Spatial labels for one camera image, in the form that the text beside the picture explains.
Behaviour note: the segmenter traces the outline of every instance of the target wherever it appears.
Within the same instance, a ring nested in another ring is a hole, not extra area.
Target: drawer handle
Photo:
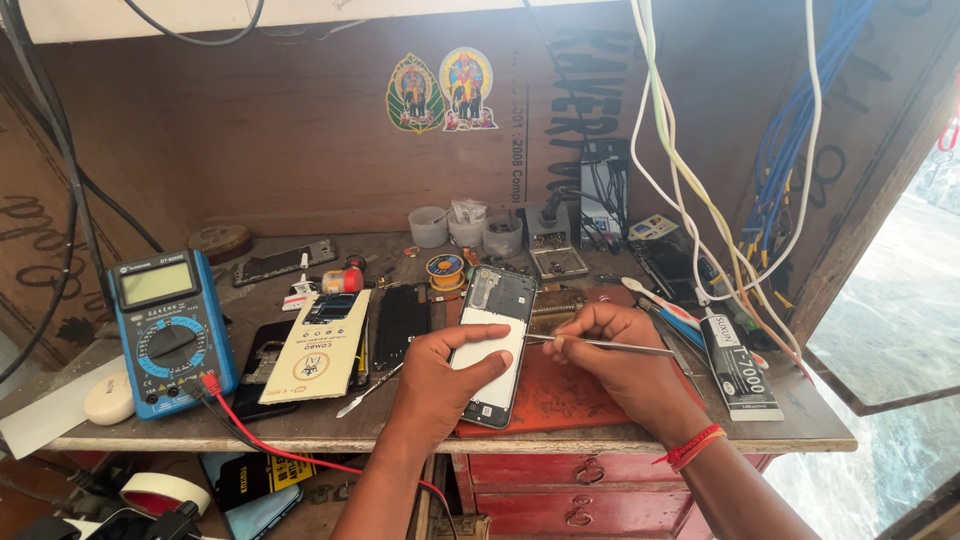
[[[584,479],[583,475],[587,473],[596,473],[597,475],[592,479]],[[600,480],[602,480],[607,475],[607,471],[603,467],[597,465],[596,459],[588,459],[584,466],[577,471],[576,476],[574,477],[577,480],[577,483],[581,485],[593,485]]]
[[[571,527],[586,527],[591,523],[593,523],[593,516],[586,513],[580,506],[577,506],[572,512],[566,514],[566,524]]]

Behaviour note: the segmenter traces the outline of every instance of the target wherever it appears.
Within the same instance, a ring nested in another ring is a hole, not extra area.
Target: plastic container
[[[363,273],[357,268],[330,270],[321,279],[321,290],[326,294],[363,290]]]
[[[490,225],[493,225],[496,232],[491,231]],[[509,225],[513,230],[509,233],[501,233],[503,225]],[[513,216],[511,220],[509,215],[499,214],[488,217],[484,222],[483,249],[487,255],[509,258],[520,253],[522,247],[523,223],[520,218]]]
[[[446,243],[446,210],[440,207],[415,209],[407,216],[414,243],[421,248],[438,248]]]
[[[483,243],[485,219],[476,223],[461,224],[457,222],[456,214],[451,211],[446,215],[446,224],[450,228],[450,236],[453,237],[454,245],[461,248],[475,248]]]

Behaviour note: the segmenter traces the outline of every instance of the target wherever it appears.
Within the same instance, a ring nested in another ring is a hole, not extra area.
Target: red thread bracelet
[[[960,73],[957,73],[957,87],[960,89]],[[953,128],[953,138],[950,139],[950,143],[944,144],[944,139],[947,138],[947,134],[950,131],[950,128]],[[937,150],[941,152],[949,152],[953,150],[953,147],[957,143],[957,135],[960,134],[960,91],[957,92],[957,104],[956,111],[953,113],[953,116],[947,122],[947,126],[944,128],[943,132],[940,133],[940,138],[937,139]]]
[[[674,473],[679,473],[700,451],[709,446],[709,444],[718,437],[726,435],[727,433],[723,431],[720,426],[711,424],[705,430],[701,431],[699,435],[690,439],[690,442],[667,452],[664,457],[654,461],[654,463],[666,461],[670,464],[670,468],[673,469]]]

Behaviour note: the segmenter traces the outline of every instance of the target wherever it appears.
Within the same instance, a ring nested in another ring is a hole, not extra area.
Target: hand
[[[400,386],[384,431],[402,433],[427,454],[436,450],[457,425],[470,398],[503,375],[514,361],[508,351],[497,351],[455,370],[446,363],[450,352],[468,341],[508,333],[508,325],[460,325],[414,339],[403,359]]]
[[[553,335],[557,338],[544,343],[543,352],[591,372],[627,415],[653,433],[667,450],[685,444],[710,425],[677,379],[670,358],[608,351],[579,339],[662,349],[660,334],[645,311],[590,303]]]

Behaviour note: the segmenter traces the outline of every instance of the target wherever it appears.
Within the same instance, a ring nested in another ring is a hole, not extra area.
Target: red mat
[[[634,297],[627,287],[593,287],[584,291],[591,300],[606,295],[614,304],[631,307]],[[457,324],[462,300],[446,306],[446,323]],[[693,401],[705,408],[696,391],[687,382],[676,362],[673,370]],[[600,381],[589,372],[573,365],[559,364],[542,352],[541,345],[532,345],[523,352],[520,381],[514,399],[510,424],[504,430],[484,428],[461,421],[454,433],[458,437],[490,437],[531,431],[571,430],[632,422],[620,405],[607,394]]]

